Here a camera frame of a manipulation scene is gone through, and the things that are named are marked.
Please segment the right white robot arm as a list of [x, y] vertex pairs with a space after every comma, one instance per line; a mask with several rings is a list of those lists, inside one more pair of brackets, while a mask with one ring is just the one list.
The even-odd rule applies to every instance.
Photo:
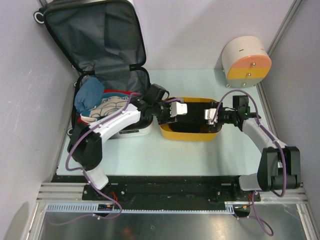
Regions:
[[261, 153], [256, 173], [241, 175], [239, 183], [230, 188], [231, 196], [242, 201], [249, 191], [261, 191], [283, 197], [287, 190], [297, 189], [301, 184], [300, 150], [279, 140], [262, 124], [257, 104], [248, 93], [232, 97], [232, 110], [223, 107], [223, 100], [230, 93], [218, 102], [212, 121], [239, 128]]

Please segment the space print kids suitcase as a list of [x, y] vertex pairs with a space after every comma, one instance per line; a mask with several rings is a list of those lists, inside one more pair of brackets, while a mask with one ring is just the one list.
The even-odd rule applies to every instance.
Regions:
[[33, 17], [79, 73], [76, 90], [89, 76], [107, 91], [144, 94], [150, 88], [142, 30], [131, 0], [44, 0]]

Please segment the red item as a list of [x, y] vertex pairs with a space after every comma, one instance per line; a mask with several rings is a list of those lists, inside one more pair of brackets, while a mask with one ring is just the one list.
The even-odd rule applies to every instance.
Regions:
[[[127, 95], [130, 96], [130, 94], [131, 94], [132, 92], [130, 92], [130, 91], [113, 91], [113, 90], [108, 90], [108, 89], [106, 89], [106, 90], [104, 91], [104, 93], [123, 93], [123, 94], [127, 94]], [[79, 116], [77, 117], [77, 120], [76, 120], [77, 123], [90, 124], [90, 123], [95, 122], [95, 121], [88, 122], [88, 121], [82, 120], [82, 119], [81, 119], [81, 116], [80, 116], [81, 113], [80, 113], [80, 112], [78, 112], [78, 113], [79, 113]]]

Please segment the yellow plastic basket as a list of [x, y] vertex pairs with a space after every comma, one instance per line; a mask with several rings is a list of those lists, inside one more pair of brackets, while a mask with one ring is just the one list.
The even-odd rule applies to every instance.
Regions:
[[166, 123], [159, 126], [162, 136], [168, 140], [208, 142], [221, 131], [222, 126], [208, 125], [204, 119], [205, 109], [215, 108], [218, 102], [211, 98], [183, 97], [188, 112], [182, 121]]

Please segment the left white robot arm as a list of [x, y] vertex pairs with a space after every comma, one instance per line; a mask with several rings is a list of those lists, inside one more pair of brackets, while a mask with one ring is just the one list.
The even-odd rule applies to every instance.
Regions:
[[82, 171], [93, 187], [93, 194], [100, 200], [110, 196], [109, 179], [101, 166], [103, 144], [119, 131], [135, 124], [142, 117], [170, 118], [170, 102], [164, 100], [169, 95], [164, 87], [152, 84], [144, 94], [131, 93], [126, 104], [115, 113], [90, 124], [78, 124], [68, 145], [65, 168], [72, 172]]

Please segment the round pastel drawer box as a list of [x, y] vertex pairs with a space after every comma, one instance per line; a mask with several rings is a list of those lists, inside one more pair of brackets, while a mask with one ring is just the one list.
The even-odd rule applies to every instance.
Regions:
[[221, 63], [228, 88], [248, 88], [261, 82], [272, 67], [261, 40], [253, 35], [240, 36], [224, 47]]

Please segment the black garment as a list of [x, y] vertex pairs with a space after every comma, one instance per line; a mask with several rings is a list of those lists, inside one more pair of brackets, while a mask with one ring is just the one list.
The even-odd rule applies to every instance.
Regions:
[[187, 102], [187, 114], [178, 115], [177, 122], [168, 124], [168, 127], [173, 132], [180, 133], [217, 133], [222, 129], [222, 126], [210, 125], [205, 120], [205, 109], [216, 108], [218, 103], [211, 102]]

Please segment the blue cloth item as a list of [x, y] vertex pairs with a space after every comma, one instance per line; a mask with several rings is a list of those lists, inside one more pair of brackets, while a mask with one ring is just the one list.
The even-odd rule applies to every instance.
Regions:
[[76, 111], [82, 113], [96, 107], [102, 100], [104, 90], [103, 84], [96, 77], [88, 77], [75, 95]]

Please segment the cream and teal knit sweater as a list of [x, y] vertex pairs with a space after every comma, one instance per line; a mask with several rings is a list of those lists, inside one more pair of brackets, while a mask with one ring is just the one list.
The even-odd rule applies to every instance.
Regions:
[[129, 95], [121, 92], [104, 93], [100, 103], [92, 109], [85, 110], [80, 114], [83, 121], [95, 122], [101, 118], [108, 117], [123, 108], [129, 100]]

